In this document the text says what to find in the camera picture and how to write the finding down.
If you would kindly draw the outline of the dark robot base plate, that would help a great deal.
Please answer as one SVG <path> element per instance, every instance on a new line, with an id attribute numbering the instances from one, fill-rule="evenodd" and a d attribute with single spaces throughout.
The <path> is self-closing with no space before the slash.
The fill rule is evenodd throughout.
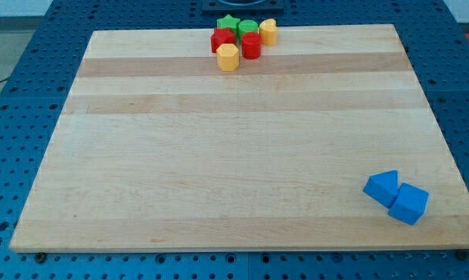
<path id="1" fill-rule="evenodd" d="M 201 0 L 203 12 L 283 11 L 284 0 Z"/>

